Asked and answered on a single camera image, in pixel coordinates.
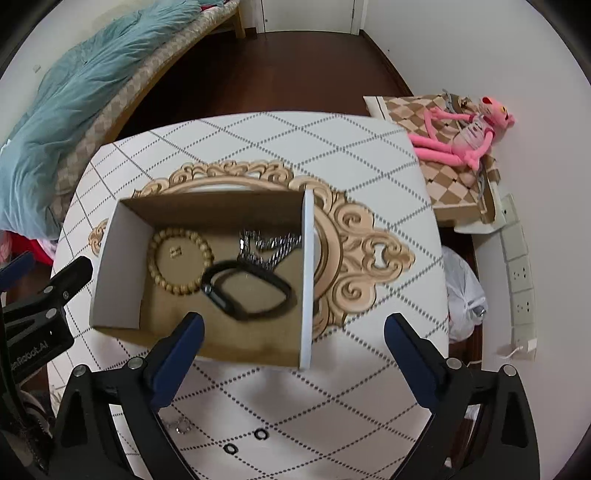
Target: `black ring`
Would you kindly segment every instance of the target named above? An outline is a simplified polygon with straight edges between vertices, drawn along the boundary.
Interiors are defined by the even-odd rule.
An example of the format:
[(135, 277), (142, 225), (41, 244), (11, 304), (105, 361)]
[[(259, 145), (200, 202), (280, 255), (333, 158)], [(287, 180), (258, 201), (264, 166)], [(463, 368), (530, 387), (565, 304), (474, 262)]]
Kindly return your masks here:
[(233, 443), (227, 443), (223, 446), (223, 451), (230, 455), (236, 455), (238, 453), (238, 447)]
[(269, 432), (265, 429), (256, 429), (255, 438), (257, 440), (267, 440), (269, 438)]
[[(279, 305), (260, 312), (246, 312), (242, 305), (234, 300), (230, 295), (217, 288), (213, 284), (213, 277), (226, 270), (238, 270), (250, 273), (262, 281), (273, 285), (285, 295)], [(236, 320), (258, 320), (264, 318), (272, 318), (285, 311), (285, 309), (293, 302), (293, 291), (291, 286), (278, 275), (272, 271), (266, 270), (258, 265), (255, 265), (244, 260), (226, 260), (214, 263), (211, 267), (203, 272), (201, 279), (201, 290), (214, 304), (226, 315), (233, 317)]]

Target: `wall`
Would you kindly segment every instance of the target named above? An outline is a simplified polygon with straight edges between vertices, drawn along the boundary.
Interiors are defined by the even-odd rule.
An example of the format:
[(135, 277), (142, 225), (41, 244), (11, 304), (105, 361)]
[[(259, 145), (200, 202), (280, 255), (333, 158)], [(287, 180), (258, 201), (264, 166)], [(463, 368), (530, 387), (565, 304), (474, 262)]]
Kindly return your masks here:
[[(255, 1), (242, 0), (245, 28), (255, 25)], [(56, 60), (113, 19), (153, 3), (154, 0), (63, 0), (58, 4), (35, 27), (0, 78), (0, 145), (33, 102), (43, 75)], [(41, 67), (36, 73), (35, 65)]]
[[(542, 478), (553, 478), (591, 422), (591, 87), (525, 0), (368, 0), (362, 28), (414, 93), (491, 95), (515, 114), (494, 153), (529, 244), (538, 351), (534, 362), (514, 364), (534, 416)], [(503, 363), (495, 352), (511, 337), (500, 249), (493, 236), (476, 251), (491, 306), (487, 369)]]

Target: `patterned tablecloth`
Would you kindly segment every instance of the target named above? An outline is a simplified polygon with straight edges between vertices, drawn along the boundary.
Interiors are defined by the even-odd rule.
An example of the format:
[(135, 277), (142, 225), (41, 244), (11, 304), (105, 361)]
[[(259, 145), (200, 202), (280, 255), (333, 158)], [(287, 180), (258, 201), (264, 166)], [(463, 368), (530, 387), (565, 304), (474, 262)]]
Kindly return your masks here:
[[(372, 118), (274, 112), (196, 120), (102, 147), (67, 214), (54, 270), (78, 255), (96, 261), (117, 198), (199, 188), (312, 188), (316, 274), (312, 367), (307, 371), (195, 362), (160, 411), (205, 480), (388, 479), (429, 417), (384, 342), (402, 312), (447, 353), (441, 245), (403, 128)], [(89, 327), (94, 285), (66, 308), (72, 348), (49, 366), (54, 397), (72, 368), (117, 368), (143, 348)], [(121, 442), (149, 478), (121, 409)], [(266, 435), (257, 429), (265, 429)], [(233, 444), (238, 452), (226, 453)]]

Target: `blue gripper pad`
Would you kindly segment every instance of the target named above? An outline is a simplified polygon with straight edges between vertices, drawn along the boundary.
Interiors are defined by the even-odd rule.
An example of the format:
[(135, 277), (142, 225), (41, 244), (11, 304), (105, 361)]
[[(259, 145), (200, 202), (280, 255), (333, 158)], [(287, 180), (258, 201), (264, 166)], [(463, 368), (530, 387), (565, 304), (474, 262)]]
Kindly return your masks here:
[(28, 274), (35, 266), (35, 257), (31, 252), (23, 253), (0, 270), (0, 293), (10, 290), (16, 282)]
[(436, 374), (419, 352), (420, 342), (428, 340), (422, 340), (399, 313), (386, 319), (384, 339), (418, 404), (434, 412), (439, 404), (439, 384)]
[(183, 320), (185, 321), (189, 321), (189, 325), (152, 379), (151, 388), (154, 396), (151, 406), (155, 411), (171, 404), (203, 343), (205, 324), (201, 315), (189, 313)]

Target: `small gold earring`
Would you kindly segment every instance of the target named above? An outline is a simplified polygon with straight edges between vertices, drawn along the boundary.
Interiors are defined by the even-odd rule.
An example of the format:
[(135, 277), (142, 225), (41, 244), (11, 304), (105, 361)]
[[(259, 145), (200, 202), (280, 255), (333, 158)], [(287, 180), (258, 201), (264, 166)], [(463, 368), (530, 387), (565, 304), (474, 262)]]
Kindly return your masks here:
[(171, 247), (170, 248), (170, 258), (177, 258), (183, 254), (180, 247)]

